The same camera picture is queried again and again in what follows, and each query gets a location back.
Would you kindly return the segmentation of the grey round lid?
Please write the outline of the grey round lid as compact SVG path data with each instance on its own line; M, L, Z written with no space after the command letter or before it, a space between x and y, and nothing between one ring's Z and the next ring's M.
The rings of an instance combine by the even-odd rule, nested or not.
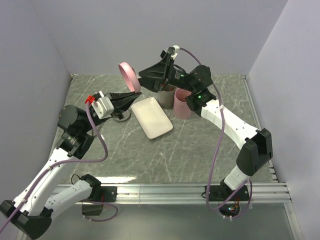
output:
M124 112L122 112L122 113L120 113L118 115L113 115L112 119L114 121L118 122L118 123L126 122L126 121L128 121L130 119L131 114L132 114L131 110L128 109L128 110L126 110L126 111L124 111Z

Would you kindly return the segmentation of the pink round lid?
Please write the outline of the pink round lid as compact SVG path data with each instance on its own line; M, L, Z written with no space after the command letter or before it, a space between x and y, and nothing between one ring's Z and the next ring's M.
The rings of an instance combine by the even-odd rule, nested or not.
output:
M139 93L141 91L141 85L134 69L127 62L119 63L118 68L129 90Z

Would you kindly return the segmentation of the pink cylindrical container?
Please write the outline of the pink cylindrical container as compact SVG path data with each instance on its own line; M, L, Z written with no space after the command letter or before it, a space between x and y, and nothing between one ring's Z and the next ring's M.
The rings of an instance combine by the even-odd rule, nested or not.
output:
M188 107L186 97L190 96L191 92L178 88L174 94L173 113L176 118L186 120L188 119L192 111Z

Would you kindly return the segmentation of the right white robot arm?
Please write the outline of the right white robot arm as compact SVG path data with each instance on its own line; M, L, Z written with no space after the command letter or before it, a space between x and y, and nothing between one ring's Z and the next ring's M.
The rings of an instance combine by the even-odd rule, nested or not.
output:
M172 48L162 51L160 57L159 62L139 71L140 85L155 93L167 85L189 91L191 94L186 97L189 109L233 140L240 150L236 165L218 188L224 199L232 200L238 195L238 188L273 157L270 131L246 123L223 105L220 95L210 92L214 82L208 66L199 63L187 73L175 64L176 53Z

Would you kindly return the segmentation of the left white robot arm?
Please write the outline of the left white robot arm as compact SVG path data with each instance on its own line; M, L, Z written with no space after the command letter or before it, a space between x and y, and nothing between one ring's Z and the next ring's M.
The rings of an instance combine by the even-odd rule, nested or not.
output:
M101 182L86 174L70 188L52 195L61 178L78 163L100 163L109 155L97 127L111 118L122 119L140 92L90 95L85 109L66 105L57 126L63 133L48 161L33 181L13 200L4 200L1 213L27 237L36 240L50 227L53 219L79 201L99 204Z

